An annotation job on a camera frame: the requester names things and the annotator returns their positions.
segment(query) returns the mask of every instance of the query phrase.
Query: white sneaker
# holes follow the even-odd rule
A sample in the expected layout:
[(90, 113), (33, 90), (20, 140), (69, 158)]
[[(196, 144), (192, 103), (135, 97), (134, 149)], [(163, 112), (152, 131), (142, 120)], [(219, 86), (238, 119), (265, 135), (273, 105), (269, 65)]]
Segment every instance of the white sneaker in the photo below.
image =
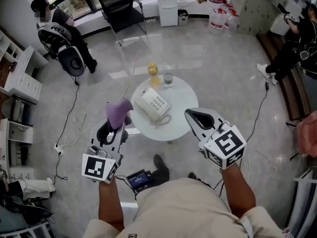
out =
[(50, 191), (49, 191), (49, 192), (55, 191), (56, 188), (55, 188), (55, 186), (54, 186), (54, 184), (53, 184), (52, 179), (51, 179), (51, 178), (47, 178), (46, 180), (48, 181), (48, 184), (49, 184), (49, 188), (50, 188)]
[(267, 67), (267, 64), (262, 65), (262, 64), (257, 63), (258, 71), (263, 75), (263, 77), (268, 78), (269, 74), (266, 73), (266, 71), (265, 71), (266, 67)]
[(276, 73), (271, 73), (270, 74), (270, 77), (271, 77), (271, 79), (272, 79), (272, 84), (273, 85), (277, 85), (277, 83), (278, 83), (278, 81), (275, 79), (275, 76), (276, 75)]

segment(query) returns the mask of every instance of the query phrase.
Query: purple cloth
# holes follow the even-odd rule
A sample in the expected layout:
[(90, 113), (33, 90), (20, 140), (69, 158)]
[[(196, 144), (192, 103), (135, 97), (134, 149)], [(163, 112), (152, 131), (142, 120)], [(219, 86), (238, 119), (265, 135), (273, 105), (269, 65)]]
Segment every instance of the purple cloth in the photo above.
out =
[(126, 120), (130, 110), (133, 110), (133, 106), (127, 99), (122, 99), (118, 104), (107, 103), (106, 116), (108, 117), (111, 127), (118, 129)]

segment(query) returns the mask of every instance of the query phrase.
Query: person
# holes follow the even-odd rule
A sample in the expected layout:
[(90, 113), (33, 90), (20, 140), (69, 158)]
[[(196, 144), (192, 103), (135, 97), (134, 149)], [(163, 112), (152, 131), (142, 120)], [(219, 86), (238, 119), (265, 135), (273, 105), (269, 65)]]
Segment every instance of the person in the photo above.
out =
[(136, 195), (138, 212), (133, 223), (123, 224), (115, 179), (99, 183), (99, 218), (91, 220), (84, 238), (282, 238), (285, 237), (266, 210), (256, 206), (255, 195), (237, 164), (222, 170), (230, 210), (218, 194), (190, 178), (168, 180), (168, 168), (159, 155), (155, 166), (159, 185)]
[(36, 197), (35, 193), (54, 192), (56, 188), (51, 178), (47, 180), (18, 180), (7, 182), (6, 171), (0, 169), (0, 197), (18, 196), (21, 199)]
[(272, 83), (276, 85), (282, 80), (293, 66), (301, 60), (299, 50), (303, 45), (310, 43), (316, 38), (314, 25), (317, 27), (317, 8), (315, 5), (310, 5), (307, 10), (307, 17), (302, 19), (298, 25), (295, 25), (291, 20), (287, 19), (291, 31), (296, 35), (294, 41), (287, 41), (274, 58), (270, 65), (261, 65), (257, 63), (258, 71), (265, 78), (272, 78)]
[(78, 49), (90, 73), (94, 73), (96, 70), (97, 61), (92, 58), (88, 51), (86, 43), (83, 41), (80, 32), (76, 29), (76, 27), (74, 27), (74, 20), (72, 20), (70, 16), (60, 8), (50, 10), (48, 0), (32, 1), (31, 9), (35, 12), (36, 17), (40, 18), (38, 28), (41, 26), (41, 23), (55, 22), (61, 25), (62, 27), (66, 28), (70, 32), (70, 44)]

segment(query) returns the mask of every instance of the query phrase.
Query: shoe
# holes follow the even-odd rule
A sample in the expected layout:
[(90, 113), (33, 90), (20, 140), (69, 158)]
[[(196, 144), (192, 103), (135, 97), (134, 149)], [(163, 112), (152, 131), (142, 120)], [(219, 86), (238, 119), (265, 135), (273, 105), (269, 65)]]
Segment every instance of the shoe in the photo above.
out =
[(272, 79), (272, 84), (273, 85), (277, 85), (277, 83), (278, 83), (278, 80), (277, 79), (275, 79), (275, 75), (276, 75), (276, 73), (271, 73), (271, 79)]
[(197, 177), (196, 177), (196, 175), (194, 174), (194, 172), (190, 172), (189, 174), (188, 174), (188, 178), (190, 178), (190, 179), (197, 179)]
[(88, 68), (91, 74), (93, 74), (96, 71), (97, 64), (97, 61), (94, 59), (94, 65)]
[(266, 67), (267, 67), (267, 64), (262, 65), (262, 64), (257, 63), (258, 71), (263, 75), (263, 77), (268, 78), (269, 74), (265, 71)]
[(56, 188), (54, 186), (54, 183), (53, 183), (52, 179), (51, 178), (47, 178), (46, 180), (48, 181), (48, 184), (49, 184), (49, 188), (50, 188), (49, 192), (56, 191)]
[(167, 166), (159, 154), (154, 155), (153, 162), (157, 170), (167, 169)]

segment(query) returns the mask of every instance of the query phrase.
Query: beige shirt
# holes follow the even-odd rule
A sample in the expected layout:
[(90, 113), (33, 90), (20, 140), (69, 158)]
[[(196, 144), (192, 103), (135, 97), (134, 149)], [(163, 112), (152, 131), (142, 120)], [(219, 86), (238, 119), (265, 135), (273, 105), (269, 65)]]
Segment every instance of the beige shirt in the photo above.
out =
[[(182, 178), (149, 188), (138, 194), (137, 202), (134, 222), (121, 233), (104, 221), (91, 220), (84, 238), (248, 237), (239, 218), (197, 180)], [(254, 238), (285, 237), (263, 207), (253, 208), (245, 216)]]

